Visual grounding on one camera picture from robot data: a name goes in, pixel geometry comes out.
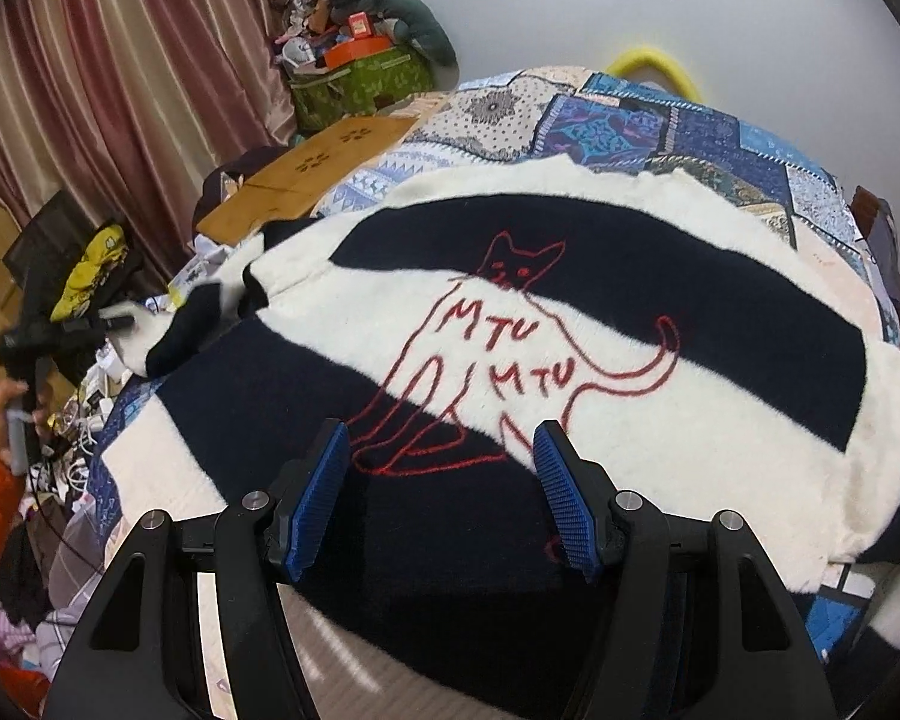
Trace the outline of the person's left hand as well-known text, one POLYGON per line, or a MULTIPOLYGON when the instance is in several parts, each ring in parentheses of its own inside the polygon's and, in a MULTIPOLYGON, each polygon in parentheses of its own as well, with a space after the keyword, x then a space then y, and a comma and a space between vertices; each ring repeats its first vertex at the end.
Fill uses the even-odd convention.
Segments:
MULTIPOLYGON (((7 468, 13 466, 13 449, 11 449, 11 441, 9 440, 7 410, 11 408, 14 401, 22 398, 25 394, 27 394, 27 383, 22 382, 22 380, 2 379, 0 382, 0 460, 2 465, 6 465, 7 468)), ((45 382, 38 390, 38 408, 32 411, 35 431, 37 431, 41 442, 46 442, 50 435, 50 427, 46 424, 46 420, 50 414, 52 396, 52 386, 45 382)))

